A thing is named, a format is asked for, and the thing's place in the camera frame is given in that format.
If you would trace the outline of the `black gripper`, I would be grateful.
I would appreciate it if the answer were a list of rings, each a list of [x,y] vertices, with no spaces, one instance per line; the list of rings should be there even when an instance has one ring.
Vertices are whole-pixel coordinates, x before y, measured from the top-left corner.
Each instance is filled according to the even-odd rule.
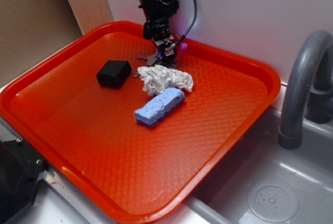
[[[178,0],[138,0],[143,10],[146,22],[144,23],[143,37],[151,39],[156,48],[156,58],[168,68],[177,67],[178,51],[176,40],[170,35],[170,18],[179,8]]]

